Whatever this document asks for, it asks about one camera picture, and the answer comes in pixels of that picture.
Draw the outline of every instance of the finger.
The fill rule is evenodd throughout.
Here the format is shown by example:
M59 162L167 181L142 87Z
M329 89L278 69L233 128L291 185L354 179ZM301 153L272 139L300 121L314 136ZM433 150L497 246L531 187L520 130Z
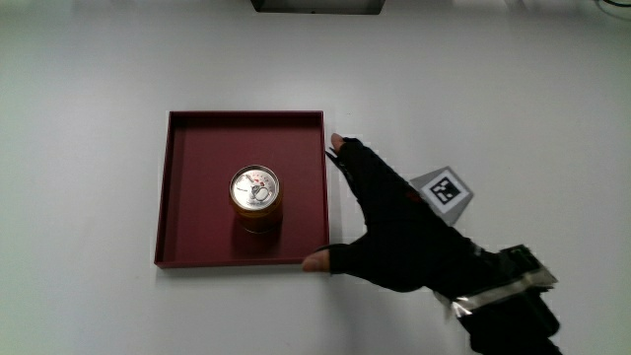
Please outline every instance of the finger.
M331 135L331 144L333 145L333 150L335 151L335 154L337 154L339 153L339 149L344 144L344 138L337 133L333 133Z
M329 272L330 256L328 250L321 250L305 257L303 271L305 272Z

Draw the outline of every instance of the can lid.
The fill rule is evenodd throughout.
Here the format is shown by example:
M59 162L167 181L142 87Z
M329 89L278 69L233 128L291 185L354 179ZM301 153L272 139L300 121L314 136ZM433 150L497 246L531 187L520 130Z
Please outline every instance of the can lid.
M249 211L263 210L276 200L280 181L271 169L251 165L240 169L230 182L230 196L239 207Z

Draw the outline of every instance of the silver strap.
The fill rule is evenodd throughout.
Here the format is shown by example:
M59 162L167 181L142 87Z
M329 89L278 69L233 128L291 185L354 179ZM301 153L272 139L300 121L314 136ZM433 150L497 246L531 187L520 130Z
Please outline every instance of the silver strap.
M460 318L471 315L473 311L482 306L517 295L532 287L551 289L553 288L553 284L557 282L558 280L550 273L550 271L542 266L537 270L525 272L519 280L511 284L467 297L456 297L456 299L451 302L437 292L435 292L435 295L436 298L438 298L439 301L441 301L448 309L451 309L451 314Z

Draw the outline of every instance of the gold can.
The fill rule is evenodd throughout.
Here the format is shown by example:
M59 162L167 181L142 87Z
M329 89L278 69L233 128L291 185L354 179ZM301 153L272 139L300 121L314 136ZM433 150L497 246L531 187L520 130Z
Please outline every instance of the gold can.
M240 169L230 182L230 200L249 232L271 231L283 219L283 188L276 174L264 166Z

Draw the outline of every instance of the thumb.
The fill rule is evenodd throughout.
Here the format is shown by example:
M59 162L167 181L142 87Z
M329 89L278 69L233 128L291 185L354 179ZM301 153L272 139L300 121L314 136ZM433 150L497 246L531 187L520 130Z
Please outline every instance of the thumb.
M303 260L303 271L305 272L329 272L330 255L327 249L314 252Z

